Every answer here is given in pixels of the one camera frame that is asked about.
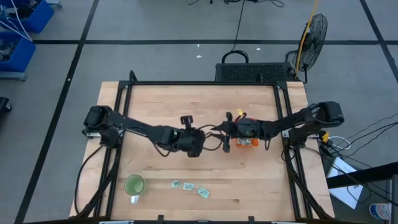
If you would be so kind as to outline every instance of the standing fan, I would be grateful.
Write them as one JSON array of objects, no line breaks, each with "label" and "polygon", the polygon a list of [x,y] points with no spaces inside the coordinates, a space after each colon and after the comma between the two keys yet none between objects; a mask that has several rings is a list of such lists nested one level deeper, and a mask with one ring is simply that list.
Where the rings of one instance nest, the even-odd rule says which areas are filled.
[{"label": "standing fan", "polygon": [[300,40],[300,45],[297,50],[287,52],[285,62],[288,61],[290,54],[294,54],[293,64],[291,69],[294,77],[297,78],[297,72],[300,70],[305,74],[305,81],[307,83],[307,70],[312,68],[313,64],[321,52],[323,44],[325,43],[326,31],[328,28],[328,21],[322,14],[313,16],[317,7],[318,1],[315,3],[311,18],[305,27],[304,33]]}]

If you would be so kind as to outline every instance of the blue storage bin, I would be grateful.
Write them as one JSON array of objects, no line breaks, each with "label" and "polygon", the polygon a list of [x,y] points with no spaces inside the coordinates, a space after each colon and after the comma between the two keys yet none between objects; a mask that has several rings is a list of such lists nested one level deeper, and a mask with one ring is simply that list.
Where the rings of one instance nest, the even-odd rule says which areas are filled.
[{"label": "blue storage bin", "polygon": [[[28,4],[29,0],[14,0],[14,4],[16,7],[19,7],[23,4]],[[0,5],[6,7],[14,7],[12,6],[11,0],[0,0]],[[35,11],[30,15],[29,18],[21,19],[21,23],[24,26],[27,32],[41,32],[48,21],[51,19],[52,15],[54,14],[54,10],[49,6],[46,0],[41,0],[41,2],[35,8]],[[22,29],[21,25],[19,24],[17,19],[9,18],[1,16],[0,21],[9,25],[10,27],[14,28],[14,25],[19,29],[19,32],[24,34],[24,30]],[[1,27],[8,29],[8,27],[0,24]]]},{"label": "blue storage bin", "polygon": [[10,59],[8,61],[0,61],[0,71],[24,72],[35,52],[36,46],[15,32],[0,32],[0,39],[4,43],[18,41]]}]

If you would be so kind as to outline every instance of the wooden table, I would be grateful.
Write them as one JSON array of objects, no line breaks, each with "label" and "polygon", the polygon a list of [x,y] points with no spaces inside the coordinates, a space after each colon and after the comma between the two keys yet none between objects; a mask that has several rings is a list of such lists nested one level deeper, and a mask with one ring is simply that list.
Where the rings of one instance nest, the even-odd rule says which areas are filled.
[{"label": "wooden table", "polygon": [[[118,83],[104,82],[98,105],[114,106]],[[307,106],[303,84],[288,83],[293,112]],[[123,110],[124,94],[121,109]],[[283,94],[280,91],[282,106]],[[130,118],[152,125],[183,127],[180,116],[192,115],[193,126],[220,124],[225,113],[237,115],[241,108],[250,118],[276,120],[274,92],[271,86],[134,86],[129,105]],[[88,141],[85,158],[98,148],[99,139]],[[209,138],[205,146],[219,143]],[[307,146],[317,149],[314,140]],[[124,137],[121,164],[111,218],[113,220],[236,220],[293,221],[294,211],[285,162],[280,158],[281,137],[272,139],[268,151],[263,141],[256,148],[236,148],[203,151],[198,158],[184,152],[171,153],[163,158],[150,141],[127,133]],[[309,191],[327,213],[334,216],[320,156],[302,149],[302,161]],[[92,197],[100,179],[104,150],[95,155],[81,174],[78,204],[82,209]],[[146,191],[137,204],[124,191],[124,181],[139,174],[147,181]],[[192,182],[210,191],[208,199],[195,191],[171,189],[172,180]],[[300,211],[305,216],[302,194],[299,192]],[[104,194],[101,214],[104,214],[108,191]]]}]

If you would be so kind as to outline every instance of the gray floor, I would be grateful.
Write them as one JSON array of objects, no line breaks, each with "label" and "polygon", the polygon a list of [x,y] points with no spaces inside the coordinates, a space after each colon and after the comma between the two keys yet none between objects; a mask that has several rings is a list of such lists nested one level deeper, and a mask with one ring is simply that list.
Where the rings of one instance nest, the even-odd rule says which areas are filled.
[{"label": "gray floor", "polygon": [[[88,40],[189,40],[234,39],[240,3],[207,0],[187,6],[181,0],[99,0]],[[247,2],[240,39],[299,40],[313,1],[283,0]],[[395,0],[366,0],[385,40],[398,40]],[[35,40],[78,40],[93,0],[64,0],[52,20]],[[320,0],[318,13],[328,18],[327,40],[377,40],[360,1]],[[52,139],[49,154],[27,212],[26,222],[66,218],[70,211],[86,139],[82,122],[96,103],[101,82],[126,79],[133,69],[140,80],[214,80],[215,64],[231,49],[230,44],[185,45],[84,45],[67,99]],[[237,45],[251,62],[281,62],[296,45]],[[398,60],[398,46],[388,46]],[[0,217],[13,223],[36,163],[76,45],[37,45],[25,82],[0,81],[0,96],[9,97],[13,111],[2,121],[0,132]],[[228,62],[242,62],[231,56]],[[326,45],[309,71],[309,102],[334,100],[342,105],[344,125],[332,135],[350,136],[368,124],[398,112],[397,81],[380,45]],[[383,124],[396,121],[397,118]],[[364,147],[353,157],[370,166],[398,159],[397,128]],[[358,141],[358,146],[370,138]],[[348,161],[365,168],[362,164]],[[364,190],[362,197],[368,194]],[[371,197],[356,210],[333,199],[342,220],[380,223],[368,214]]]}]

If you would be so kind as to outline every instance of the dollar bill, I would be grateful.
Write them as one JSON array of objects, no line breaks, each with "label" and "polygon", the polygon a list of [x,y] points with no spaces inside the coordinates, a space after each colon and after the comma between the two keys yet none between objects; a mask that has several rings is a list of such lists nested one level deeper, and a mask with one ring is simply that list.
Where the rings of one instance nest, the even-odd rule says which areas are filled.
[{"label": "dollar bill", "polygon": [[202,196],[204,199],[207,199],[210,195],[210,192],[206,190],[204,187],[199,187],[197,193]]},{"label": "dollar bill", "polygon": [[184,186],[182,187],[182,189],[184,189],[184,190],[193,190],[194,188],[195,188],[195,184],[188,183],[188,182],[185,182]]},{"label": "dollar bill", "polygon": [[171,186],[172,188],[181,187],[181,182],[179,180],[173,180]]}]

